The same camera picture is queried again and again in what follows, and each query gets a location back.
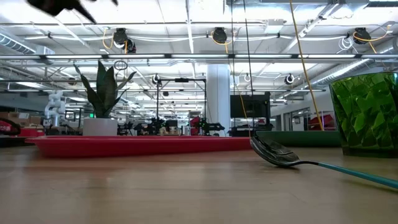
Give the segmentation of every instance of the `red tray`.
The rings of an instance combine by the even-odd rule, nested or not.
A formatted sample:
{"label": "red tray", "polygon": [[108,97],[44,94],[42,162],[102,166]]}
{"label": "red tray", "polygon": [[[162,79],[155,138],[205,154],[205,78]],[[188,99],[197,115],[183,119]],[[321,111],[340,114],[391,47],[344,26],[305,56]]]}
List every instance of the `red tray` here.
{"label": "red tray", "polygon": [[46,157],[107,157],[237,151],[251,149],[249,138],[206,136],[43,136],[26,139]]}

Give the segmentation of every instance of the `green glass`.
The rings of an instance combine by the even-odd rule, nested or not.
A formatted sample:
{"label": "green glass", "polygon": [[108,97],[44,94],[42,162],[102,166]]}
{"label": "green glass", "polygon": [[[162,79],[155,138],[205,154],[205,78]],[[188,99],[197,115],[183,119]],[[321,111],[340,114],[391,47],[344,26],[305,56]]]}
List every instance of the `green glass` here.
{"label": "green glass", "polygon": [[344,78],[330,91],[344,155],[398,157],[398,74]]}

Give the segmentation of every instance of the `white column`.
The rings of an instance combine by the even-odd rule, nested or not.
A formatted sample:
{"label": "white column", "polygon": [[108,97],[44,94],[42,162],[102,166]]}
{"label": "white column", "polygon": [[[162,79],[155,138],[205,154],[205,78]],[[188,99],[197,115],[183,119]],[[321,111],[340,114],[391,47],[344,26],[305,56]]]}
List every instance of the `white column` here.
{"label": "white column", "polygon": [[228,136],[231,117],[229,114],[229,66],[207,65],[207,110],[209,123],[220,123],[224,131],[210,131],[220,136]]}

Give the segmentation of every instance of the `black monitor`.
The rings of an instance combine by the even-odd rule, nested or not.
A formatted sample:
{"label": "black monitor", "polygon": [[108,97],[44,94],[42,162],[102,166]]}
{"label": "black monitor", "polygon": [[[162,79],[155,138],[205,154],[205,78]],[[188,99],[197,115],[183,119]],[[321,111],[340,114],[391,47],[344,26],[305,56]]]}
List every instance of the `black monitor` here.
{"label": "black monitor", "polygon": [[166,124],[168,124],[169,127],[178,127],[177,120],[168,120],[168,121],[166,121]]}
{"label": "black monitor", "polygon": [[[242,95],[244,110],[248,118],[269,118],[270,115],[270,94],[264,95]],[[231,118],[245,118],[241,96],[231,95]]]}

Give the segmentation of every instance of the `wooden table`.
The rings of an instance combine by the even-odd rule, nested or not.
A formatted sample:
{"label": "wooden table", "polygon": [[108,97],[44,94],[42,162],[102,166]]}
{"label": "wooden table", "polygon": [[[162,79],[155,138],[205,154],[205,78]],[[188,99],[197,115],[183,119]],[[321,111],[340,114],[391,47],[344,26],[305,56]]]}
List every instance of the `wooden table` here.
{"label": "wooden table", "polygon": [[[398,159],[293,149],[302,159],[398,179]],[[0,223],[398,223],[398,191],[252,151],[44,159],[0,149]]]}

